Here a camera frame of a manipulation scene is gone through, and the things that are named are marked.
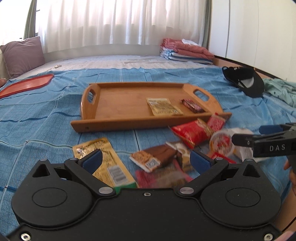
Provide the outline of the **person's right hand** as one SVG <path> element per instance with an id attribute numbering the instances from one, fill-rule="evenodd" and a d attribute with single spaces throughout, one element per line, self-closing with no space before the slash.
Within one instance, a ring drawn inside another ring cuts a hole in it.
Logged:
<path id="1" fill-rule="evenodd" d="M 290 170 L 289 178 L 290 178 L 290 182 L 292 184 L 292 191 L 293 191 L 294 195 L 296 196 L 296 174 L 294 173 L 293 169 L 291 168 L 291 165 L 288 160 L 285 162 L 283 169 Z"/>

